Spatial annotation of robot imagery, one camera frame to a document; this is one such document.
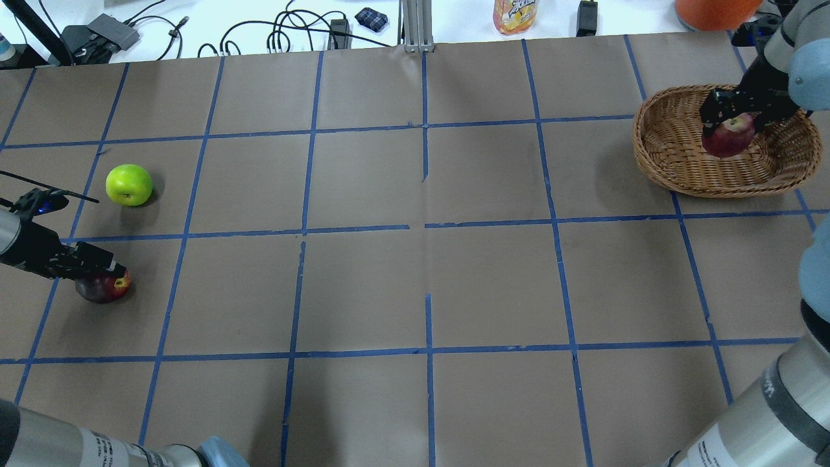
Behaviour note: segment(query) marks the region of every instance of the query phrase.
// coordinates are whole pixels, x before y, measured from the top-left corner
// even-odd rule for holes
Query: dark red apple
[[[704,135],[703,149],[715,157],[738,155],[752,144],[755,125],[750,114],[743,113],[718,125],[712,136]]]
[[[122,278],[98,273],[75,279],[75,290],[90,302],[109,303],[123,297],[131,283],[129,271]]]

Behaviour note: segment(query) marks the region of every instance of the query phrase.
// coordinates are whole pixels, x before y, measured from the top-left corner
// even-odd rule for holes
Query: robotic arm
[[[800,107],[830,110],[830,2],[800,0],[783,20],[766,17],[735,34],[739,47],[755,45],[758,58],[734,91],[714,89],[701,106],[703,135],[744,112],[757,113],[761,131]]]
[[[92,203],[97,203],[97,199],[2,170],[0,175],[45,188],[32,189],[14,203],[0,198],[0,206],[8,208],[8,211],[0,210],[0,263],[44,278],[71,279],[76,281],[76,288],[79,284],[89,287],[92,283],[103,286],[102,278],[112,278],[114,283],[126,278],[125,287],[129,286],[126,268],[113,259],[112,253],[84,242],[66,246],[57,233],[32,221],[35,216],[65,208],[69,204],[67,196]]]

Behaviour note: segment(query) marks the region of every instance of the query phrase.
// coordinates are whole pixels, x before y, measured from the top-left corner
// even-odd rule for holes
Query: brown basket
[[[699,110],[714,87],[672,87],[651,96],[634,121],[634,155],[656,184],[704,198],[745,198],[782,193],[816,173],[822,143],[800,111],[768,125],[739,155],[721,159],[701,145]]]

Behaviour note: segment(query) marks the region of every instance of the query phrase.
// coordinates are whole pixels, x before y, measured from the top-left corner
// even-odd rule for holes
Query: white surface
[[[27,0],[32,8],[42,15],[37,0]],[[210,42],[218,47],[222,34],[233,24],[246,20],[273,21],[282,11],[285,0],[266,2],[262,0],[168,0],[151,8],[143,15],[153,14],[166,17],[176,23],[189,16],[189,22],[182,28],[184,47],[182,57],[195,57],[199,46]],[[120,21],[133,16],[153,0],[44,0],[46,8],[59,28],[69,24],[87,24],[105,12]],[[599,31],[601,35],[643,34],[650,32],[684,31],[674,12],[674,0],[598,0]],[[491,42],[516,38],[572,37],[576,34],[576,12],[579,0],[539,0],[539,14],[536,23],[527,32],[504,37],[493,26],[492,0],[432,0],[433,36],[439,42]],[[360,26],[354,15],[363,7],[372,7],[389,17],[389,25],[380,33]],[[396,43],[398,27],[398,0],[296,0],[290,9],[307,9],[319,14],[330,10],[346,13],[352,33],[386,44]],[[328,16],[332,19],[338,15]],[[325,29],[318,23],[315,28]],[[141,39],[128,51],[113,56],[112,61],[145,61],[156,59],[167,46],[170,26],[160,20],[146,20],[137,26]],[[228,37],[242,49],[244,54],[267,53],[265,38],[271,27],[261,24],[237,28]],[[0,5],[0,32],[14,43],[22,42],[22,35],[12,19],[11,13]],[[304,32],[290,31],[292,51],[310,50],[308,37]],[[30,43],[41,53],[46,49],[28,34]],[[313,33],[315,50],[325,46],[327,33]],[[352,40],[352,48],[376,47],[375,45]],[[178,44],[168,58],[176,56]]]

